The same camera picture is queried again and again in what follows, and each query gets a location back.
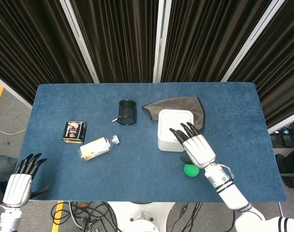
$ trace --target green ball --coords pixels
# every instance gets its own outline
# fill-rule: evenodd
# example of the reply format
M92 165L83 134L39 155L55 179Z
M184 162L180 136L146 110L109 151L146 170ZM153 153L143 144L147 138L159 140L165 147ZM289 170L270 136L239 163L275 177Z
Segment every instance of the green ball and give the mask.
M188 177L195 177L199 174L200 169L193 164L185 164L184 166L184 173Z

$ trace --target white box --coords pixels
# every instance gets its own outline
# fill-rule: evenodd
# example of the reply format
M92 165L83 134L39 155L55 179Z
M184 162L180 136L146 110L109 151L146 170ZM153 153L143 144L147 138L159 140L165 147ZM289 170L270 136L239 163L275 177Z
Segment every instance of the white box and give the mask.
M180 123L187 122L193 124L193 113L188 110L161 110L158 122L158 148L161 151L184 151L184 147L169 129L181 130L186 134Z

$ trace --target small tin can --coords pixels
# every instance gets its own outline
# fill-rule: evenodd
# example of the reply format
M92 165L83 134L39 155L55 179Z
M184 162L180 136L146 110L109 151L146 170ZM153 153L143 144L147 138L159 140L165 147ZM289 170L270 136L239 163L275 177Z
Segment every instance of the small tin can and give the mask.
M66 143L82 144L87 125L84 122L68 121L65 124L62 140Z

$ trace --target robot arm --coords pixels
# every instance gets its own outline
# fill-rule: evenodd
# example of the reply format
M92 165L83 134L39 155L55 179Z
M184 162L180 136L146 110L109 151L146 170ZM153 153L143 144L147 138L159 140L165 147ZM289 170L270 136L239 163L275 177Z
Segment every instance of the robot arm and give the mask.
M234 175L231 170L215 163L216 155L204 136L200 135L194 125L181 123L187 135L182 131L170 129L178 141L183 145L195 166L205 170L205 176L217 191L221 199L232 210L242 215L236 220L237 232L294 232L294 219L275 217L265 220L260 211L255 209L243 196L233 182ZM229 177L222 167L226 167L232 174Z
M39 196L49 190L46 186L43 190L31 193L32 180L39 168L47 159L36 160L41 156L30 154L17 166L15 173L11 175L3 198L6 206L0 217L0 232L18 231L22 212L20 210L29 199Z

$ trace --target brown cloth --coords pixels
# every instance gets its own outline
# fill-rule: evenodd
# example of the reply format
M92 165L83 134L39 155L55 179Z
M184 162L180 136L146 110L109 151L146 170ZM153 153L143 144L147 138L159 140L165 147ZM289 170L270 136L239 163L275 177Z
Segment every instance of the brown cloth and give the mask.
M189 110L193 113L194 126L198 131L205 125L204 108L197 97L169 98L144 105L142 108L149 112L152 121L159 120L159 112L164 109Z

